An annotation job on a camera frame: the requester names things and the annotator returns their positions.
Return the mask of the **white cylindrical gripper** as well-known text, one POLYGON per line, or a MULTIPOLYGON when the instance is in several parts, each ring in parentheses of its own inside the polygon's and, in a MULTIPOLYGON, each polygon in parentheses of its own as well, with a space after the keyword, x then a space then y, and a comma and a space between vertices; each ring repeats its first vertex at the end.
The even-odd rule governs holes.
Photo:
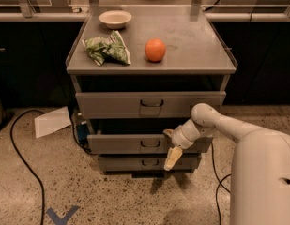
POLYGON ((212 127, 203 127, 196 124, 191 119, 189 119, 183 125, 178 126, 174 130, 165 129, 163 134, 171 138, 172 144, 175 147, 170 148, 167 153, 167 158, 165 159, 164 163, 164 170, 172 170, 177 161, 181 158, 183 150, 191 147, 198 139, 209 135, 212 130, 212 127))

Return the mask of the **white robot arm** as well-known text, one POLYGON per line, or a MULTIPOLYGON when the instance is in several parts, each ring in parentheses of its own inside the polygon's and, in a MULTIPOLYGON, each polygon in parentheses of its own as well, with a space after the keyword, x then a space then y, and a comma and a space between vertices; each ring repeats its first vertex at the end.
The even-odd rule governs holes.
POLYGON ((214 130, 237 144, 232 159, 230 225, 290 225, 290 135, 225 116, 199 103, 184 124, 165 129, 171 139, 164 169, 214 130))

